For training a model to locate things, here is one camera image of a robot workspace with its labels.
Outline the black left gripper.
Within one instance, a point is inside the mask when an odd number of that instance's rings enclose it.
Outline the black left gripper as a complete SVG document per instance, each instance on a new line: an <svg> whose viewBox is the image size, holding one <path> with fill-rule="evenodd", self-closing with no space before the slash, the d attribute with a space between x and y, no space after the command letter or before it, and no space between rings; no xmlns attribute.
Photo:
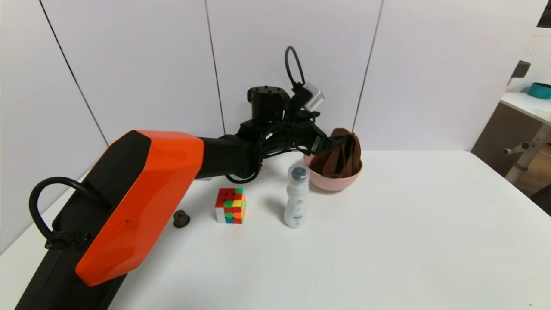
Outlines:
<svg viewBox="0 0 551 310"><path fill-rule="evenodd" d="M319 154L334 149L352 139L352 135L328 136L313 122L293 125L288 130L288 142L291 149L305 155Z"/></svg>

